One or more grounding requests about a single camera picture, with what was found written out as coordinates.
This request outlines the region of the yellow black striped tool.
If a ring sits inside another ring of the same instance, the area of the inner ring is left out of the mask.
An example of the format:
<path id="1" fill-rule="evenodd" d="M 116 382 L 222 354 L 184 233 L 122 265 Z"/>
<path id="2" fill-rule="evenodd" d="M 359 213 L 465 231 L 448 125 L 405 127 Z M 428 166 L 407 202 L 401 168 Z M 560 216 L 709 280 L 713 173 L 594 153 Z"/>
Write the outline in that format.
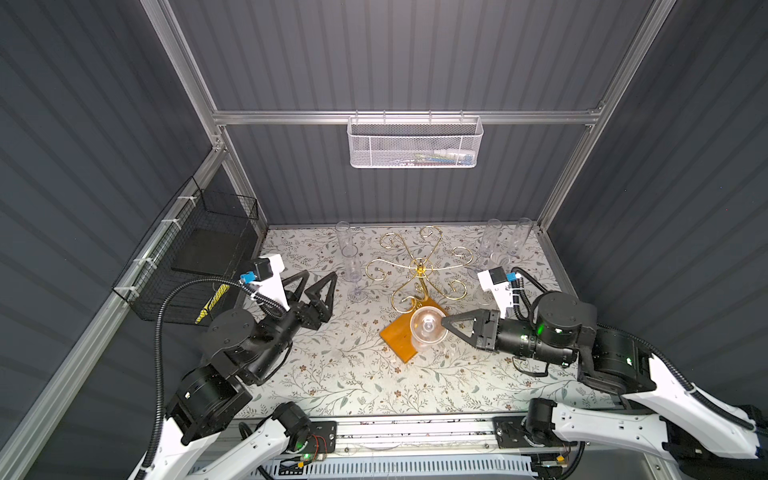
<path id="1" fill-rule="evenodd" d="M 226 297 L 231 286 L 229 284 L 219 284 L 213 293 L 213 295 L 205 302 L 200 309 L 196 319 L 195 325 L 200 325 L 203 321 L 213 320 L 215 317 L 215 309 L 222 299 Z"/>

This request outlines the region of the black pad in basket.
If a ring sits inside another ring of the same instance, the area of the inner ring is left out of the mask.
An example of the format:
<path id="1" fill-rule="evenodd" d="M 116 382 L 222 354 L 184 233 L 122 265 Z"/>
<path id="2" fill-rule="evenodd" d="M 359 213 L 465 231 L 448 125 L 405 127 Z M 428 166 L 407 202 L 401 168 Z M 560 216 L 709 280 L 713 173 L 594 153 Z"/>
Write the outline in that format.
<path id="1" fill-rule="evenodd" d="M 171 270 L 201 277 L 227 277 L 238 264 L 240 238 L 231 233 L 195 229 L 171 262 Z"/>

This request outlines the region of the clear flute glass front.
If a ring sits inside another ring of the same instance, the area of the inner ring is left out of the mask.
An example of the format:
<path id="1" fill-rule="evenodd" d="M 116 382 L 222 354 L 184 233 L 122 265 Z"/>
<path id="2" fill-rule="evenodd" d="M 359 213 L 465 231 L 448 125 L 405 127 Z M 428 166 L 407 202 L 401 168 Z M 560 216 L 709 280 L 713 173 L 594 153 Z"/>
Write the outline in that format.
<path id="1" fill-rule="evenodd" d="M 409 327 L 411 344 L 417 351 L 438 345 L 446 338 L 448 331 L 442 326 L 444 317 L 444 312 L 434 306 L 422 306 L 413 312 Z"/>

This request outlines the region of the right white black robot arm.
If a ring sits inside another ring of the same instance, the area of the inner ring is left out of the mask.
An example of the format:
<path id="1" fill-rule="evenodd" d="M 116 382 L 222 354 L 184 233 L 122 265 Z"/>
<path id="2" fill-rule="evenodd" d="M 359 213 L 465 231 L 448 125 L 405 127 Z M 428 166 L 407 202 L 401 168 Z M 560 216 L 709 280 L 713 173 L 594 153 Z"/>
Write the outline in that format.
<path id="1" fill-rule="evenodd" d="M 658 349 L 597 321 L 595 306 L 559 291 L 545 292 L 526 316 L 477 309 L 448 316 L 442 325 L 485 351 L 577 368 L 579 383 L 643 407 L 610 413 L 530 401 L 521 428 L 535 446 L 603 443 L 673 461 L 694 479 L 764 479 L 767 428 L 754 409 L 734 407 L 705 393 Z"/>

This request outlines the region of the floral table mat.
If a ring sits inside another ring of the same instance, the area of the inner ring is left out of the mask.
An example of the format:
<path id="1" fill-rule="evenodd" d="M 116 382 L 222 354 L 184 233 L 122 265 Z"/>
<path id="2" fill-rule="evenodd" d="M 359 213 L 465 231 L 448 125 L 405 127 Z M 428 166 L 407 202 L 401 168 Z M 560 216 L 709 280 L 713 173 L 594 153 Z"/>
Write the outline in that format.
<path id="1" fill-rule="evenodd" d="M 462 245 L 476 250 L 483 233 L 478 225 L 440 228 L 444 247 L 433 258 L 440 265 L 453 260 L 449 248 Z M 355 230 L 354 245 L 362 264 L 378 257 L 405 260 L 403 251 L 385 251 L 379 246 L 383 228 Z M 397 226 L 393 232 L 400 233 L 417 255 L 430 249 L 416 226 Z M 478 286 L 473 271 L 459 269 L 432 279 L 443 288 L 450 279 L 459 279 L 468 287 L 464 299 L 444 303 L 447 312 L 481 308 L 473 298 Z M 613 406 L 609 395 L 579 384 L 574 369 L 551 367 L 545 377 L 539 377 L 538 362 L 483 352 L 454 336 L 403 363 L 380 332 L 399 316 L 390 306 L 389 296 L 405 280 L 401 270 L 383 282 L 362 277 L 365 298 L 361 302 L 351 302 L 350 284 L 339 281 L 332 320 L 317 331 L 301 330 L 296 335 L 279 372 L 265 385 L 252 389 L 253 398 L 244 415 L 263 415 L 287 400 L 313 416 L 516 411 L 525 409 L 536 397 L 579 408 Z"/>

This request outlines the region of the white mesh wall basket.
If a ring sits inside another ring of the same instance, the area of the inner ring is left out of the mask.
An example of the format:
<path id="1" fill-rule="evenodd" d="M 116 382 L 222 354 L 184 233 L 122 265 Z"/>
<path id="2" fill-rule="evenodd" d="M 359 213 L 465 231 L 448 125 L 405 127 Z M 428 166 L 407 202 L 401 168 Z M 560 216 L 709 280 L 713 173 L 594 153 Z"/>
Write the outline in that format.
<path id="1" fill-rule="evenodd" d="M 353 116 L 346 133 L 350 165 L 357 169 L 471 169 L 476 166 L 484 126 L 476 116 Z M 465 149 L 476 152 L 473 167 L 395 167 L 406 152 Z"/>

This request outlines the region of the orange wooden rack base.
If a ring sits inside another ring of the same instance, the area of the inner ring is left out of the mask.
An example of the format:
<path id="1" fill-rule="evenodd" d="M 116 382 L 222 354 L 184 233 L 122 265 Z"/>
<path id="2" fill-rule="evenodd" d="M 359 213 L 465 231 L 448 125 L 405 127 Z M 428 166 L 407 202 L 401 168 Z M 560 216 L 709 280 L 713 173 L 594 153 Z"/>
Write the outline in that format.
<path id="1" fill-rule="evenodd" d="M 437 307 L 444 312 L 445 316 L 447 316 L 446 310 L 432 299 L 428 299 L 425 302 L 419 302 L 416 309 L 422 306 Z M 405 364 L 412 360 L 418 353 L 423 352 L 417 351 L 411 344 L 409 322 L 415 310 L 400 315 L 380 332 L 381 339 Z"/>

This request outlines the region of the items in white basket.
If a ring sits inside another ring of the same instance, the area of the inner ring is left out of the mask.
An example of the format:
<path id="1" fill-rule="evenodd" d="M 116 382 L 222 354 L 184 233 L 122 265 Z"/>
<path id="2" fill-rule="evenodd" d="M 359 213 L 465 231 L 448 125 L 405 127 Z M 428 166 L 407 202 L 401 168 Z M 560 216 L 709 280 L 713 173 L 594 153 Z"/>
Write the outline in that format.
<path id="1" fill-rule="evenodd" d="M 476 152 L 465 149 L 444 149 L 425 152 L 406 152 L 391 161 L 395 167 L 473 167 L 476 164 Z"/>

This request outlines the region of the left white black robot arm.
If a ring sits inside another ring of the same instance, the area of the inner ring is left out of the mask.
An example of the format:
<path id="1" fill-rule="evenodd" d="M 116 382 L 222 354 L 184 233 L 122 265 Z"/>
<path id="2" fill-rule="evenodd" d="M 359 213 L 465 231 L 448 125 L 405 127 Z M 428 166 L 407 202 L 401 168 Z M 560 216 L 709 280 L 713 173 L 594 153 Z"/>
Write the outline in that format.
<path id="1" fill-rule="evenodd" d="M 239 308 L 218 314 L 201 339 L 202 360 L 177 390 L 166 397 L 162 329 L 158 312 L 154 329 L 156 412 L 147 451 L 131 476 L 134 479 L 184 479 L 197 459 L 251 401 L 252 386 L 269 381 L 288 358 L 297 332 L 318 330 L 333 315 L 338 280 L 331 272 L 313 285 L 308 271 L 287 279 L 282 260 L 261 259 L 239 281 L 214 281 L 243 291 L 262 310 L 257 319 Z"/>

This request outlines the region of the clear flute glass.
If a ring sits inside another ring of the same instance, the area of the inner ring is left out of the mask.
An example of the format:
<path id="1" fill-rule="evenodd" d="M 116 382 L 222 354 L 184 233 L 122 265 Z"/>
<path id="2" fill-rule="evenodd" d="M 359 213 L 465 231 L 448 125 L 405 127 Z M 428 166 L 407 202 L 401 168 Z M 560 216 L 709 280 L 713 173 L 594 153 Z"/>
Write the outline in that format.
<path id="1" fill-rule="evenodd" d="M 354 247 L 355 228 L 347 221 L 340 221 L 335 225 L 334 230 L 339 252 L 342 255 L 350 254 Z"/>
<path id="2" fill-rule="evenodd" d="M 362 283 L 362 269 L 357 247 L 348 243 L 341 248 L 341 254 L 344 262 L 344 279 L 350 284 L 349 300 L 351 302 L 361 302 L 365 298 Z"/>
<path id="3" fill-rule="evenodd" d="M 517 220 L 510 234 L 509 253 L 513 258 L 519 258 L 527 242 L 535 222 L 530 218 Z"/>
<path id="4" fill-rule="evenodd" d="M 478 285 L 473 293 L 473 298 L 481 308 L 493 307 L 495 299 L 490 291 L 486 291 L 481 285 Z"/>
<path id="5" fill-rule="evenodd" d="M 448 331 L 442 326 L 444 317 L 444 312 L 434 306 L 422 306 L 413 312 L 409 327 L 411 344 L 417 351 L 438 345 L 446 338 Z"/>
<path id="6" fill-rule="evenodd" d="M 477 259 L 480 263 L 489 260 L 495 253 L 502 227 L 502 222 L 496 218 L 491 218 L 486 222 L 477 249 Z"/>

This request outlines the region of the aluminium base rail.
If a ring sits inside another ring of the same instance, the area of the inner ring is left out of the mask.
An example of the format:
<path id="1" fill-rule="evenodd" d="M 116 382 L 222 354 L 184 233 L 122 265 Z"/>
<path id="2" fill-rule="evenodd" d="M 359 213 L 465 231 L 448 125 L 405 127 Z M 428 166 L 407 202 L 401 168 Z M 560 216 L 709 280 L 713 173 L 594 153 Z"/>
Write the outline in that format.
<path id="1" fill-rule="evenodd" d="M 525 414 L 510 416 L 514 427 L 522 432 L 515 448 L 554 448 L 577 444 L 584 450 L 587 443 L 597 443 L 643 452 L 665 460 L 671 442 L 663 417 L 624 415 L 607 411 L 578 409 L 536 399 Z M 198 473 L 200 479 L 242 479 L 252 470 L 265 465 L 281 454 L 314 453 L 313 422 L 294 403 L 280 405 L 263 419 L 256 430 L 235 447 Z M 443 437 L 463 440 L 479 433 L 481 436 L 503 432 L 497 419 L 458 414 L 448 416 L 363 417 L 342 421 L 335 439 L 351 437 L 357 442 L 372 438 L 405 440 L 414 443 L 434 443 Z M 163 426 L 157 451 L 146 454 L 148 477 L 153 479 L 182 479 L 197 459 L 217 439 L 216 434 L 192 439 L 173 419 Z"/>

